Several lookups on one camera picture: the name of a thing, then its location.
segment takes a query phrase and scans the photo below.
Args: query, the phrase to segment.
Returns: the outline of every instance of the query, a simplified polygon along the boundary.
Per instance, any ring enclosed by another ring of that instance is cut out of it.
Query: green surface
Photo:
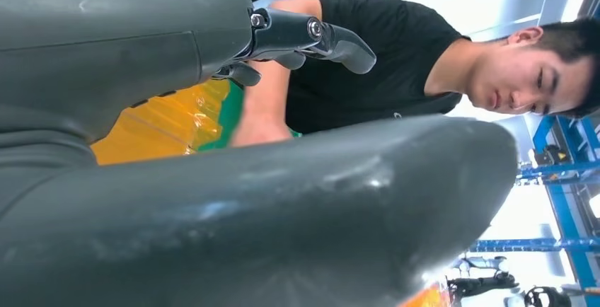
[[[206,151],[210,149],[222,149],[227,147],[231,134],[235,130],[242,113],[243,90],[235,83],[229,81],[229,94],[221,104],[221,112],[219,113],[219,125],[223,127],[221,138],[198,148],[198,151]],[[294,137],[300,137],[301,134],[290,130]]]

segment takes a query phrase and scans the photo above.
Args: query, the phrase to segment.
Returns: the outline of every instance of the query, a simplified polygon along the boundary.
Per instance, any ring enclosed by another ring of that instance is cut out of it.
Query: gray plastic part
[[[249,47],[251,0],[2,0],[0,127],[103,138]]]
[[[0,149],[3,307],[396,307],[517,172],[503,128],[448,117],[108,167],[80,142]]]

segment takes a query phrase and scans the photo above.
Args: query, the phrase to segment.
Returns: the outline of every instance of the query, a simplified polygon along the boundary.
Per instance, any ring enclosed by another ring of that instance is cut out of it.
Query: black t-shirt
[[[390,117],[447,113],[461,96],[425,96],[433,65],[461,38],[436,11],[402,0],[321,0],[323,21],[354,31],[377,55],[365,75],[307,59],[293,71],[286,121],[311,133]]]

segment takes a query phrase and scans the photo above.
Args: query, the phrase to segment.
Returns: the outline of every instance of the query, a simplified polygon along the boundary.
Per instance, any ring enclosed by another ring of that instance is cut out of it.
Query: black hair
[[[541,26],[543,34],[535,47],[552,50],[565,63],[583,57],[593,59],[592,78],[583,102],[576,108],[558,115],[581,118],[600,108],[600,21],[580,18],[573,22],[552,23]]]

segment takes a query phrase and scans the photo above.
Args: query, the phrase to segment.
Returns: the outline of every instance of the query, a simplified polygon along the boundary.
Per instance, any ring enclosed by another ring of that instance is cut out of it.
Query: man's hand
[[[243,118],[231,136],[229,146],[252,146],[292,139],[292,133],[283,121],[261,117]]]

